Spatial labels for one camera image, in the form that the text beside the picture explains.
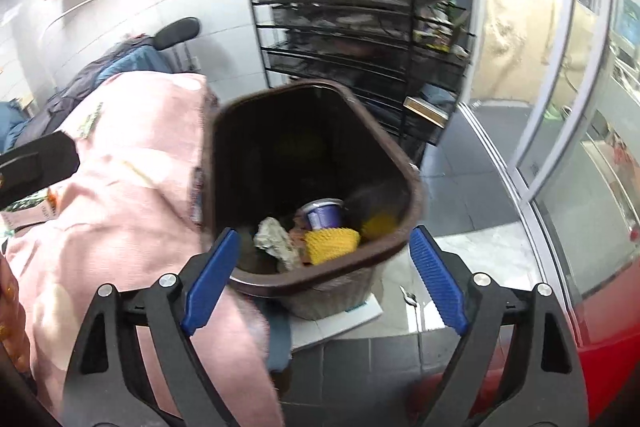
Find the person left hand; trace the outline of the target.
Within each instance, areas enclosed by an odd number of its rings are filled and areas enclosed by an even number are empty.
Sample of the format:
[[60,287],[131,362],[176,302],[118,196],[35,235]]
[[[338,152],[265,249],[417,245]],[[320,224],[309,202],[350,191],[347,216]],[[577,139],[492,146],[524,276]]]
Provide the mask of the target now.
[[1,256],[0,339],[18,373],[30,373],[30,343],[26,313],[18,300],[18,284],[9,263]]

